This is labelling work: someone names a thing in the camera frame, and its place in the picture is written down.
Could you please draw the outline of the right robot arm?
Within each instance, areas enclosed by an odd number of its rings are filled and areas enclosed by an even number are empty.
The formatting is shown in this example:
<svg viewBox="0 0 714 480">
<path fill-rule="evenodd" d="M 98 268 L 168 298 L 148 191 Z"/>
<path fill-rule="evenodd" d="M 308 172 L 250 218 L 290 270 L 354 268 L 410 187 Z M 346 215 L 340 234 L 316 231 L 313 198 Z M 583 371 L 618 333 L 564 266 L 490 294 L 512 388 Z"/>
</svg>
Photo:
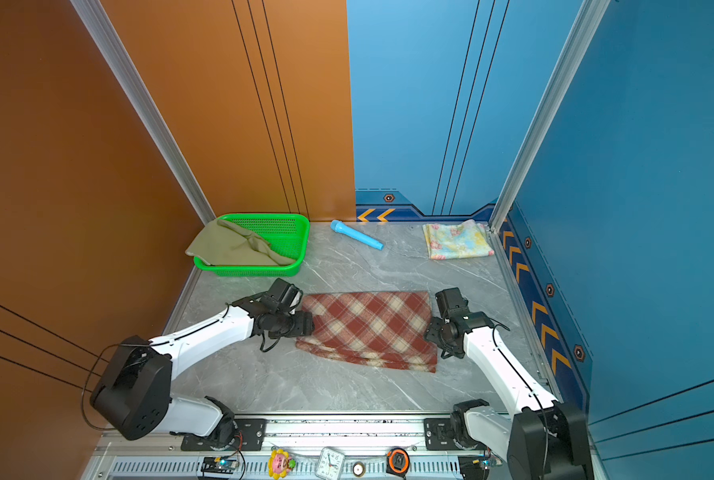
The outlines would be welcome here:
<svg viewBox="0 0 714 480">
<path fill-rule="evenodd" d="M 444 358 L 468 358 L 504 404 L 497 413 L 482 399 L 454 406 L 449 418 L 424 422 L 430 451 L 470 451 L 463 476 L 486 478 L 487 460 L 503 460 L 514 479 L 592 479 L 595 476 L 586 415 L 535 380 L 507 348 L 500 322 L 473 312 L 460 290 L 435 295 L 439 316 L 424 333 Z"/>
</svg>

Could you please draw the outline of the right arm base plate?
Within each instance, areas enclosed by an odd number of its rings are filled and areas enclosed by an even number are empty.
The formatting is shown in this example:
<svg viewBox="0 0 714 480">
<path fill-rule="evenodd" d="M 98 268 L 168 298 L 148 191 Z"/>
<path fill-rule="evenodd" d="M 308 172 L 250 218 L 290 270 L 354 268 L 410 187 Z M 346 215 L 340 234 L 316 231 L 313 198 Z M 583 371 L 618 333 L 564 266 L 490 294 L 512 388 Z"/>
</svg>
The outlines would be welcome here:
<svg viewBox="0 0 714 480">
<path fill-rule="evenodd" d="M 466 447 L 457 441 L 449 418 L 425 418 L 423 426 L 425 445 L 428 451 L 466 450 Z"/>
</svg>

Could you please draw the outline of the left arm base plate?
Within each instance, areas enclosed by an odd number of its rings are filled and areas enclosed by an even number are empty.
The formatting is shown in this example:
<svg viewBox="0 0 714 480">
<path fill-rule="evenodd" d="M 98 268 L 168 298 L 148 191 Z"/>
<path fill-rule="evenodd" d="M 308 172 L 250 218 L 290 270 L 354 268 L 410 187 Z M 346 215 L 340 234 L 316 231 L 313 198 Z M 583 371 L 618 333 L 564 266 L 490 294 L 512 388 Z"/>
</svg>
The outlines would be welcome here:
<svg viewBox="0 0 714 480">
<path fill-rule="evenodd" d="M 183 437 L 182 451 L 258 452 L 263 448 L 267 420 L 263 418 L 235 419 L 220 424 L 217 431 L 207 437 L 188 434 Z"/>
</svg>

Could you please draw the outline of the red plaid skirt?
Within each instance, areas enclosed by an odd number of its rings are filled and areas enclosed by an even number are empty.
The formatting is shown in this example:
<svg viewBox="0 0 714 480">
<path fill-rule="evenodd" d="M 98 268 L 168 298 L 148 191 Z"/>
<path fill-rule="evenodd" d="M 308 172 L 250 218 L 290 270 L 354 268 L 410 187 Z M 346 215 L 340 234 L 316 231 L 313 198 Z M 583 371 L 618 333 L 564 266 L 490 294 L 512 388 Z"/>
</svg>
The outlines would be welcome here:
<svg viewBox="0 0 714 480">
<path fill-rule="evenodd" d="M 296 340 L 312 355 L 357 365 L 434 373 L 438 348 L 424 339 L 432 306 L 426 291 L 308 295 L 314 333 Z"/>
</svg>

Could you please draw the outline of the floral pastel skirt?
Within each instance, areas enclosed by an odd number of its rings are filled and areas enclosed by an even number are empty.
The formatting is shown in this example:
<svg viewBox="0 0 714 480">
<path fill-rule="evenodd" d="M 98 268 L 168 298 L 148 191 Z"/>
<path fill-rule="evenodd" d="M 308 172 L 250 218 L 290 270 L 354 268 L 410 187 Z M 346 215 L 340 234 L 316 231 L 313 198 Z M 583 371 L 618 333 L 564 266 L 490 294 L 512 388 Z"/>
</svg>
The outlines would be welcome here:
<svg viewBox="0 0 714 480">
<path fill-rule="evenodd" d="M 425 224 L 423 233 L 431 260 L 455 260 L 494 255 L 487 225 L 470 219 L 461 224 Z"/>
</svg>

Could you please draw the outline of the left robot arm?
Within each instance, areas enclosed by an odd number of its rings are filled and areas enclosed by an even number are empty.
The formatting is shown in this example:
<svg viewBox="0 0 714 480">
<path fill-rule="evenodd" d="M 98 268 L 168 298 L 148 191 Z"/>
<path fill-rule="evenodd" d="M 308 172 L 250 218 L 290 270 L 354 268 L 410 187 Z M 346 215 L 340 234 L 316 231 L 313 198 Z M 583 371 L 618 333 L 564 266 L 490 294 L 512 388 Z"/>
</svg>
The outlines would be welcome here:
<svg viewBox="0 0 714 480">
<path fill-rule="evenodd" d="M 129 337 L 113 345 L 113 355 L 94 388 L 85 387 L 90 405 L 125 439 L 169 433 L 226 450 L 237 443 L 233 411 L 221 401 L 179 396 L 172 382 L 195 364 L 254 336 L 268 352 L 283 338 L 310 336 L 311 313 L 302 310 L 304 293 L 281 278 L 261 293 L 246 296 L 217 314 L 172 334 L 145 340 Z"/>
</svg>

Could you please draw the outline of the olive green skirt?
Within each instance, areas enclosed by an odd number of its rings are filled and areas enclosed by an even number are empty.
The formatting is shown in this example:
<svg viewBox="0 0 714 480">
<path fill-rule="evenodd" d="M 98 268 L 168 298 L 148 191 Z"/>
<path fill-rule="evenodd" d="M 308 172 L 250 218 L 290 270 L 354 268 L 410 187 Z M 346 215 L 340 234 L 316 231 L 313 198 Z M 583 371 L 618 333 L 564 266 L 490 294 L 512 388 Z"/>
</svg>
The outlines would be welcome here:
<svg viewBox="0 0 714 480">
<path fill-rule="evenodd" d="M 286 267 L 296 260 L 275 252 L 256 232 L 216 219 L 194 238 L 186 254 L 210 266 Z"/>
</svg>

